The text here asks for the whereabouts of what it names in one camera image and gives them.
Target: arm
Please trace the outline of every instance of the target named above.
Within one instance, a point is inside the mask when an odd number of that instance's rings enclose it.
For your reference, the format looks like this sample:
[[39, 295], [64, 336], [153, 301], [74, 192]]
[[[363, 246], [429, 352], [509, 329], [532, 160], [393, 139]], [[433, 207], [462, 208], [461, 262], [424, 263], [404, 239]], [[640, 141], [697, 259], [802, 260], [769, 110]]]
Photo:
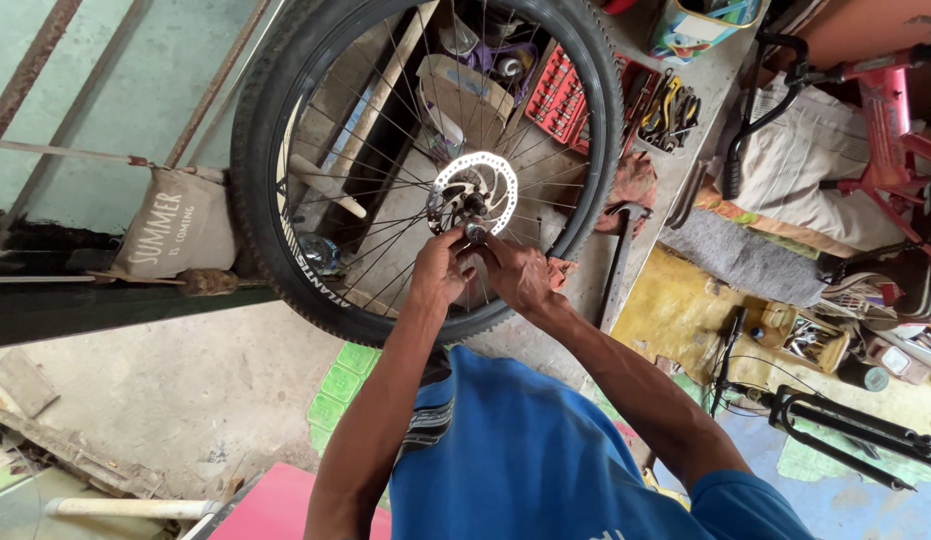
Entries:
[[342, 415], [318, 466], [305, 540], [368, 538], [402, 439], [425, 362], [475, 268], [459, 270], [461, 227], [430, 238], [415, 259], [409, 296], [379, 362]]
[[691, 493], [702, 476], [752, 472], [732, 439], [662, 371], [577, 313], [549, 288], [545, 256], [490, 237], [479, 251], [499, 295], [568, 349], [657, 458]]

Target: tire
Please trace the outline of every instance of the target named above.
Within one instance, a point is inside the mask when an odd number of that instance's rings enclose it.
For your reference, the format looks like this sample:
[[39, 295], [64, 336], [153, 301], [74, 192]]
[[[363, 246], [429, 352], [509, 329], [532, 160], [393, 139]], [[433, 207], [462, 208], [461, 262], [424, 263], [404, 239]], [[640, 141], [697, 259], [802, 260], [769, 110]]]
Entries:
[[[248, 249], [262, 273], [279, 296], [312, 324], [373, 347], [385, 342], [395, 319], [351, 305], [325, 287], [299, 251], [287, 209], [277, 204], [277, 193], [284, 190], [286, 181], [285, 132], [287, 126], [298, 125], [303, 111], [296, 104], [307, 103], [342, 49], [372, 24], [421, 3], [291, 0], [249, 73], [232, 127], [234, 206]], [[518, 18], [540, 22], [562, 44], [577, 67], [590, 104], [592, 166], [579, 190], [581, 211], [572, 213], [548, 253], [572, 260], [592, 232], [622, 155], [622, 85], [612, 45], [597, 26], [598, 16], [589, 0], [500, 0], [499, 5], [515, 8]], [[474, 336], [513, 314], [504, 301], [493, 300], [446, 320], [437, 342]]]

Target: toolbox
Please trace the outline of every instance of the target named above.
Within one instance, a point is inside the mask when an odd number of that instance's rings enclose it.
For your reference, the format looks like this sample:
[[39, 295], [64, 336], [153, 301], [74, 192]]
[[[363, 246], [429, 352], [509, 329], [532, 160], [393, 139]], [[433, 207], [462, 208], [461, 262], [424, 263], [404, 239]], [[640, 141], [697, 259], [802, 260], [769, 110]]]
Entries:
[[[625, 98], [625, 146], [636, 136], [642, 117], [652, 101], [652, 93], [663, 74], [625, 55], [615, 53], [622, 71]], [[586, 96], [566, 52], [555, 46], [542, 76], [531, 91], [525, 116], [556, 141], [572, 146], [581, 154], [589, 153], [589, 115]]]

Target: disc brake rotor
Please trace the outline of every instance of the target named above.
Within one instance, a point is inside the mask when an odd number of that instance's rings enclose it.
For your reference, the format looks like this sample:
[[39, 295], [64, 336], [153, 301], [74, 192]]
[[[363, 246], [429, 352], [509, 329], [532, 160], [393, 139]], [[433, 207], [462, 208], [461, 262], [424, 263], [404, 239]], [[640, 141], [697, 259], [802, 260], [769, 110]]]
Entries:
[[[487, 169], [491, 171], [491, 187], [483, 175]], [[519, 181], [506, 158], [490, 152], [467, 153], [438, 173], [426, 202], [426, 219], [435, 235], [463, 221], [479, 224], [488, 234], [497, 235], [509, 223], [518, 201]], [[503, 203], [502, 213], [489, 217]]]

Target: cardboard box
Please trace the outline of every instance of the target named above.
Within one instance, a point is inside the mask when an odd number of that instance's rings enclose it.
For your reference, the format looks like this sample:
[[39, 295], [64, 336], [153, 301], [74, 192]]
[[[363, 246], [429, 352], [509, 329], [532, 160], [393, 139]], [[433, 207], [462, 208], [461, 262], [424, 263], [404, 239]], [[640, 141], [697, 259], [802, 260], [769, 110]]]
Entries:
[[[459, 128], [468, 122], [468, 126], [461, 130], [467, 148], [492, 150], [513, 111], [515, 99], [512, 94], [494, 80], [447, 55], [424, 57], [415, 75], [419, 78], [421, 97], [436, 105], [445, 118], [455, 122]], [[455, 131], [450, 126], [444, 128], [447, 132]], [[441, 131], [438, 125], [435, 130]]]

